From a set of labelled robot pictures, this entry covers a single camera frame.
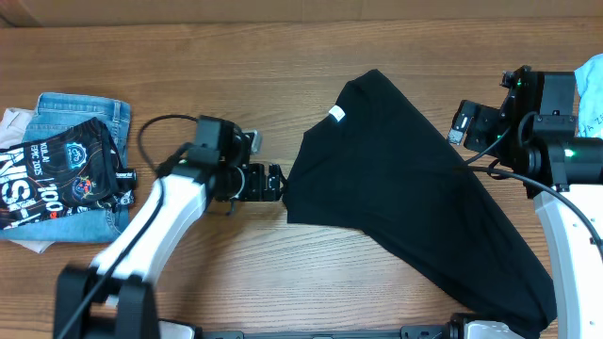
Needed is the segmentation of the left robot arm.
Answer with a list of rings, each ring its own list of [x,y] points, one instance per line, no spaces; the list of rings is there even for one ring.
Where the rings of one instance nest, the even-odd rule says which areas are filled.
[[[231,121],[195,119],[195,138],[153,166],[153,188],[125,231],[90,266],[57,279],[56,338],[200,338],[200,327],[162,319],[155,286],[187,230],[212,201],[277,202],[281,168],[253,163],[262,138]]]

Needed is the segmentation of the black t-shirt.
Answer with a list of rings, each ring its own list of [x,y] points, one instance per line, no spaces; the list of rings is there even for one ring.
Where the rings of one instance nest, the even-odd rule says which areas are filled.
[[[283,196],[291,223],[353,228],[470,310],[536,338],[553,282],[481,181],[381,72],[349,81],[307,130]]]

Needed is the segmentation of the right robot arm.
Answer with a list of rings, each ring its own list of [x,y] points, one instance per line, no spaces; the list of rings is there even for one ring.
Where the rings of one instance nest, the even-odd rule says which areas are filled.
[[[544,229],[561,338],[602,335],[602,141],[578,137],[571,72],[506,71],[500,107],[461,101],[448,142],[524,184]]]

